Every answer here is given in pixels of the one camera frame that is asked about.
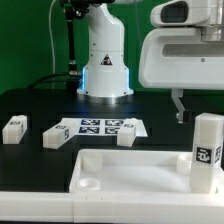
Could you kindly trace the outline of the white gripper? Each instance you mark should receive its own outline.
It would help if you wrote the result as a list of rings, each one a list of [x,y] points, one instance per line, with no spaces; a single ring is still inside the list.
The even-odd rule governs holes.
[[[152,9],[150,21],[139,82],[172,89],[176,118],[188,123],[182,89],[224,89],[224,0],[170,0]]]

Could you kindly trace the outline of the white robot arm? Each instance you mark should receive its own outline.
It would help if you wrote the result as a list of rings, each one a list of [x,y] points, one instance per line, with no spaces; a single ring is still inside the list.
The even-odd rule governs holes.
[[[78,91],[94,102],[114,103],[132,93],[124,64],[124,26],[107,5],[123,0],[85,0],[89,60]],[[170,0],[153,8],[154,29],[144,39],[138,79],[145,88],[169,89],[177,119],[189,120],[185,89],[224,90],[224,0]]]

